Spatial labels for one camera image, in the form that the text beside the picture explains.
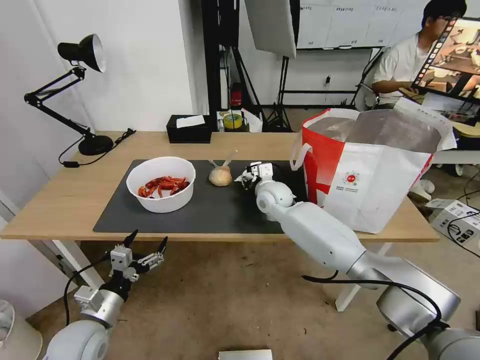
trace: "red and white bag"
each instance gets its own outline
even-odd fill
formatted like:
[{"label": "red and white bag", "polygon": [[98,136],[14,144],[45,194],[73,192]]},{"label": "red and white bag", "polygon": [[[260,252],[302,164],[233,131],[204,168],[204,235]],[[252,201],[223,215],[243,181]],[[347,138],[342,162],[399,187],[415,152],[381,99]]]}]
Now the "red and white bag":
[{"label": "red and white bag", "polygon": [[377,234],[432,154],[456,147],[448,119],[402,98],[392,110],[332,108],[307,120],[290,166],[303,165],[309,201],[353,230]]}]

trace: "black desk lamp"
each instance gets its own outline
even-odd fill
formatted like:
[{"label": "black desk lamp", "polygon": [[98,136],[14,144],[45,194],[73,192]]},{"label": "black desk lamp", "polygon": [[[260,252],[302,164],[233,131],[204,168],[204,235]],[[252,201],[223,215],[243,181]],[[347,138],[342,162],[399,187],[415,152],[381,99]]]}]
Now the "black desk lamp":
[{"label": "black desk lamp", "polygon": [[[52,118],[57,119],[62,124],[67,125],[73,130],[83,135],[83,140],[78,144],[78,151],[83,155],[100,155],[109,152],[114,147],[114,142],[111,138],[104,135],[95,135],[90,132],[88,126],[79,124],[75,121],[67,119],[60,115],[58,112],[53,111],[49,107],[44,105],[44,101],[50,99],[63,90],[68,89],[72,85],[82,81],[85,78],[86,68],[80,65],[80,61],[84,62],[90,68],[104,73],[106,68],[106,61],[104,57],[104,50],[102,43],[96,34],[85,37],[80,43],[61,42],[58,44],[58,53],[62,58],[68,60],[73,69],[67,72],[65,75],[53,80],[45,86],[42,86],[38,90],[29,92],[25,95],[24,99],[27,104],[39,109],[45,114],[50,115]],[[72,82],[54,89],[49,89],[59,81],[75,75],[76,79]]]}]

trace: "lamp shade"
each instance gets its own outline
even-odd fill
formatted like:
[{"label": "lamp shade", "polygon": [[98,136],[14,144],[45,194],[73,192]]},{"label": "lamp shade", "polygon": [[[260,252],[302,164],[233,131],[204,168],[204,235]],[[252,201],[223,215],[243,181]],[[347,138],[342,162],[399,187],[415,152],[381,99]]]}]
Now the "lamp shade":
[{"label": "lamp shade", "polygon": [[57,50],[65,60],[84,62],[98,72],[104,73],[107,67],[104,48],[97,34],[88,35],[78,44],[61,42]]}]

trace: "black tissue box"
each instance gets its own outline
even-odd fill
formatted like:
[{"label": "black tissue box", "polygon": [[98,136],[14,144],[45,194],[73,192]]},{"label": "black tissue box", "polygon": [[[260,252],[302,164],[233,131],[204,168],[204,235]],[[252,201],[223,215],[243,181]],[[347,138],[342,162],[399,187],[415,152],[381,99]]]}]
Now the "black tissue box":
[{"label": "black tissue box", "polygon": [[203,115],[204,124],[177,128],[177,119],[189,118],[194,115],[172,115],[166,124],[168,140],[171,144],[175,143],[198,143],[210,144],[212,137],[212,117]]}]

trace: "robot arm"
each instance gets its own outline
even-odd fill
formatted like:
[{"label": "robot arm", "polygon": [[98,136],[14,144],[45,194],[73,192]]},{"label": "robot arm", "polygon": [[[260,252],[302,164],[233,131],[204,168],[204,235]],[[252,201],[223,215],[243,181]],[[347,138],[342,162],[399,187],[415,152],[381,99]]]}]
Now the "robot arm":
[{"label": "robot arm", "polygon": [[43,360],[102,360],[107,352],[110,333],[120,315],[122,305],[129,297],[132,283],[140,274],[149,272],[164,261],[167,237],[158,251],[138,260],[130,249],[137,231],[127,236],[123,244],[115,246],[109,259],[111,279],[99,289],[81,286],[74,294],[87,318],[69,324],[60,330],[48,344]]},{"label": "robot arm", "polygon": [[[272,165],[253,163],[250,172],[261,179],[255,186],[256,204],[271,221],[280,223],[285,234],[325,267],[345,273],[352,280],[390,281],[417,289],[429,296],[450,319],[460,298],[448,287],[400,257],[369,252],[357,235],[343,223],[310,202],[294,202],[284,183],[272,180]],[[378,285],[360,284],[377,289]],[[437,315],[424,297],[393,285],[388,286],[377,307],[385,319],[407,337],[413,336]],[[480,333],[463,329],[441,329],[422,339],[431,360],[477,359]]]}]

